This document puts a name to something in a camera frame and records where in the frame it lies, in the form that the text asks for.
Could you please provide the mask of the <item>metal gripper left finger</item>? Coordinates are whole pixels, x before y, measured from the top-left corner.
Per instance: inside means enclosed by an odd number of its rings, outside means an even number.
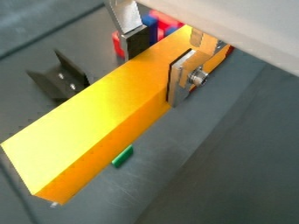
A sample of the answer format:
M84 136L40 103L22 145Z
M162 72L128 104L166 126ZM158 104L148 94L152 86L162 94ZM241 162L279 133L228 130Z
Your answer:
M118 32L125 60L149 47L149 28L142 24L134 0L104 0L108 14Z

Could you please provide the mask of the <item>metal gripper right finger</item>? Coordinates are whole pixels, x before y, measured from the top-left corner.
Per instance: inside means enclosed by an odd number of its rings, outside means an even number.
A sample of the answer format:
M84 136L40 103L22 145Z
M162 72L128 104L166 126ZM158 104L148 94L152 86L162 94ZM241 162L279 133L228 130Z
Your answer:
M165 100L176 107L196 87L206 82L209 73L228 56L228 44L194 28L188 49L169 64Z

